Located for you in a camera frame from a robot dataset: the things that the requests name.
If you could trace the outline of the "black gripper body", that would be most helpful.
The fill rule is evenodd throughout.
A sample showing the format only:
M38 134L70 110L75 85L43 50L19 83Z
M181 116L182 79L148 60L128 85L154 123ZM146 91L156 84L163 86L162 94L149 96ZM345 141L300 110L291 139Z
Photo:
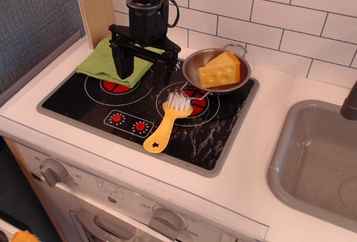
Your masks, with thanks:
M110 25L114 61L133 61L135 57L146 61L177 61L181 48L167 37L169 1L141 4L127 1L129 25Z

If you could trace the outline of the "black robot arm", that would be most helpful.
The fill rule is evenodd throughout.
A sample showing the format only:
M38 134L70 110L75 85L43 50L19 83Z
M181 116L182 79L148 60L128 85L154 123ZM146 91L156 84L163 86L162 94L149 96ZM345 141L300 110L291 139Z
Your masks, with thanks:
M153 64L153 90L155 92L170 82L178 63L180 47L168 39L169 4L174 0L126 0L129 9L127 27L111 25L110 48L117 74L126 79L134 72L137 57Z

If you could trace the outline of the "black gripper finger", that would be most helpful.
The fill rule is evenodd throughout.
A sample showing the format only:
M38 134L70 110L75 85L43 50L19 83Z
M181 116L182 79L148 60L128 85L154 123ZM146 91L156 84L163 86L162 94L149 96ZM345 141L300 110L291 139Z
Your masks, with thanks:
M112 56L118 76L126 79L134 72L134 56L130 50L115 42L111 43Z
M170 83L172 73L176 71L178 63L177 55L173 57L159 56L153 62L153 90L161 91Z

